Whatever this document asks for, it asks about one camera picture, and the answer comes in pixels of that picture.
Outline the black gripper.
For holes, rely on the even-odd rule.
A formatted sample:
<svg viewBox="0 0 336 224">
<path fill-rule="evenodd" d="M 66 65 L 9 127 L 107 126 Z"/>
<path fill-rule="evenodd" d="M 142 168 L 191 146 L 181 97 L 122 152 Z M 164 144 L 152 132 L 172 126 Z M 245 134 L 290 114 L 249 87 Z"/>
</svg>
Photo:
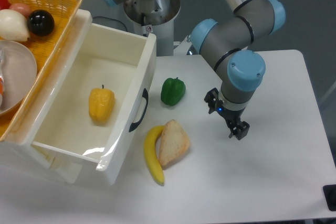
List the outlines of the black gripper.
<svg viewBox="0 0 336 224">
<path fill-rule="evenodd" d="M 245 108 L 241 108 L 239 105 L 237 108 L 228 107 L 223 100 L 218 98 L 218 90 L 213 88 L 207 92 L 204 98 L 204 102 L 208 105 L 208 113 L 217 112 L 226 121 L 228 128 L 230 129 L 229 138 L 235 137 L 237 140 L 243 139 L 250 129 L 250 125 L 241 121 L 241 115 Z"/>
</svg>

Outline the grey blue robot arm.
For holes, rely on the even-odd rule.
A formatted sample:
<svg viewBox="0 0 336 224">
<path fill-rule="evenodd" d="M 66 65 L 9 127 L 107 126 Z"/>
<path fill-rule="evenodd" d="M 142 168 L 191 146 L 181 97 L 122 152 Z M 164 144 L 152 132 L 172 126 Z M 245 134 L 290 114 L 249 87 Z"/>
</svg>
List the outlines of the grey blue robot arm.
<svg viewBox="0 0 336 224">
<path fill-rule="evenodd" d="M 249 124 L 241 115 L 261 84 L 266 71 L 263 58 L 248 50 L 255 40 L 277 31 L 286 20 L 286 12 L 278 0 L 226 0 L 233 18 L 219 24 L 206 19 L 190 34 L 192 46 L 222 80 L 219 89 L 207 92 L 204 100 L 210 112 L 218 113 L 226 122 L 230 135 L 245 137 Z M 174 19 L 180 0 L 105 0 L 109 6 L 123 5 L 136 34 L 156 35 L 161 56 L 173 51 Z"/>
</svg>

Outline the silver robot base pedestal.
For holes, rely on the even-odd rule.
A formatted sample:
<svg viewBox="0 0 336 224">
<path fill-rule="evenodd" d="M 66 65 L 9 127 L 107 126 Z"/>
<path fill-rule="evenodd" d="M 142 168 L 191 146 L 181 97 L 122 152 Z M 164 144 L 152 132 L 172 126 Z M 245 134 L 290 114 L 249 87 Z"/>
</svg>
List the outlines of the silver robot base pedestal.
<svg viewBox="0 0 336 224">
<path fill-rule="evenodd" d="M 180 12 L 180 0 L 127 0 L 123 8 L 135 34 L 156 36 L 157 56 L 173 55 L 174 20 Z"/>
</svg>

